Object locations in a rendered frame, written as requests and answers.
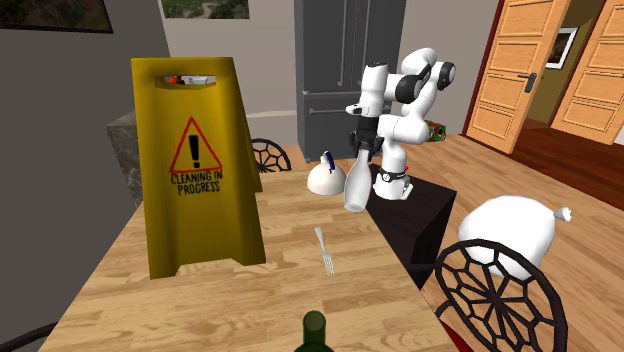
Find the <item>green landscape wall picture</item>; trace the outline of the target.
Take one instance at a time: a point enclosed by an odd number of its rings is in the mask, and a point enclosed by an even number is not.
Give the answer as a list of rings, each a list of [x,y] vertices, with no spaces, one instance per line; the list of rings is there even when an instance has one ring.
[[[249,19],[248,0],[161,0],[165,18]]]

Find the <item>green and red box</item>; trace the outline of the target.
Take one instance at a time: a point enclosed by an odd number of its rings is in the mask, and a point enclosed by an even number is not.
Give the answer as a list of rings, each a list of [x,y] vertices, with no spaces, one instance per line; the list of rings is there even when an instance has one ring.
[[[426,120],[429,127],[429,135],[426,139],[427,142],[437,142],[446,139],[446,126],[431,120]]]

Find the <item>black round-back chair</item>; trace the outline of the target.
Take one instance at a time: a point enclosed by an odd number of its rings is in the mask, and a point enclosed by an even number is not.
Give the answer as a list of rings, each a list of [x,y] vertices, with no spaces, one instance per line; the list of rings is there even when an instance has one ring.
[[[453,309],[489,352],[568,352],[568,324],[559,294],[518,252],[474,239],[444,249],[433,265]]]
[[[253,138],[251,142],[260,173],[292,170],[290,159],[280,145],[264,138]]]

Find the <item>white-framed wall picture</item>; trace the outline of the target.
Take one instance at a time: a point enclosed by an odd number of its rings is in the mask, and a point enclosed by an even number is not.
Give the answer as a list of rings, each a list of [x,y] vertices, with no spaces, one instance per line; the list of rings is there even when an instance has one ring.
[[[547,60],[546,68],[561,69],[563,67],[577,31],[578,27],[564,27],[559,30]]]

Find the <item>grey refrigerator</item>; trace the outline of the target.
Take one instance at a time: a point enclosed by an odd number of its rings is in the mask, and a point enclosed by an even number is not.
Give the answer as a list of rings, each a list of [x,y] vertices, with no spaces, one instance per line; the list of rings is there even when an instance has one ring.
[[[364,67],[396,70],[406,0],[295,0],[297,140],[304,159],[356,156],[349,133]]]

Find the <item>yellow cleaning warning sign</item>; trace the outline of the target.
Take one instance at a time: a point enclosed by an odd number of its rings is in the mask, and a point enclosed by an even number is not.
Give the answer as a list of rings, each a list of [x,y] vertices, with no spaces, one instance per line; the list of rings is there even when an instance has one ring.
[[[212,260],[265,262],[262,185],[232,58],[131,65],[151,278]]]

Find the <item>dark-framed wall picture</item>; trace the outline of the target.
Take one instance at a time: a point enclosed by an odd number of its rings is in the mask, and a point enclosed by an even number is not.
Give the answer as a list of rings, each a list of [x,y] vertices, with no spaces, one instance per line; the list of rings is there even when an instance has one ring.
[[[0,0],[0,28],[113,33],[103,0]]]

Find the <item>dark green bottle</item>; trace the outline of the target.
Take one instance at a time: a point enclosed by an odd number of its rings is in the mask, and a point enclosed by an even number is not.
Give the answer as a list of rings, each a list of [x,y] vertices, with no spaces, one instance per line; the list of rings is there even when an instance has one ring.
[[[326,319],[316,310],[307,312],[302,320],[303,343],[294,352],[334,352],[326,344]]]

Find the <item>dark robot stand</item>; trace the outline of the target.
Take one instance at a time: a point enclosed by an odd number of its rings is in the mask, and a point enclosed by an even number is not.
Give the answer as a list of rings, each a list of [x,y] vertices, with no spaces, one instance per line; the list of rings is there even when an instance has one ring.
[[[422,289],[433,272],[457,192],[411,176],[406,200],[386,200],[370,191],[366,210],[395,255]]]

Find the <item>grey stone counter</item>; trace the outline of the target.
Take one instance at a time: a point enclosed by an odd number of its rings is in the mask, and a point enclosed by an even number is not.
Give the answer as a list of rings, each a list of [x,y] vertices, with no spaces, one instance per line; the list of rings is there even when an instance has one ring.
[[[106,130],[134,205],[138,208],[143,195],[135,111],[112,121]]]

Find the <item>silver fork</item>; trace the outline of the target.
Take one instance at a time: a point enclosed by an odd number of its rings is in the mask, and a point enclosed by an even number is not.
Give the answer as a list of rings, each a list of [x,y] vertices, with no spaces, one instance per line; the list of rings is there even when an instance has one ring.
[[[328,276],[333,276],[334,275],[334,266],[333,266],[332,256],[326,250],[322,229],[320,227],[316,227],[314,229],[314,231],[316,233],[317,239],[318,239],[318,241],[320,243],[320,246],[321,246],[322,258],[323,258],[323,261],[324,261],[324,266],[325,266],[325,269],[326,269],[326,273],[327,273]]]

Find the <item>white tied bag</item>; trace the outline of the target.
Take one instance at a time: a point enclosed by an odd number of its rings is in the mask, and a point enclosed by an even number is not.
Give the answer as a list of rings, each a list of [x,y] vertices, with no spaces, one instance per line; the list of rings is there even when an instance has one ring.
[[[570,222],[572,211],[555,211],[537,200],[503,195],[470,212],[458,229],[458,240],[484,239],[500,243],[539,267],[556,231],[556,220]]]

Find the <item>white bottle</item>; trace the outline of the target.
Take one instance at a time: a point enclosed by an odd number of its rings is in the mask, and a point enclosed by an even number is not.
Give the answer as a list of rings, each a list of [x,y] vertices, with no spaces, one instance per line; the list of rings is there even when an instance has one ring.
[[[368,149],[362,148],[358,151],[356,162],[345,181],[344,207],[350,212],[364,211],[369,199],[372,178],[368,157]]]

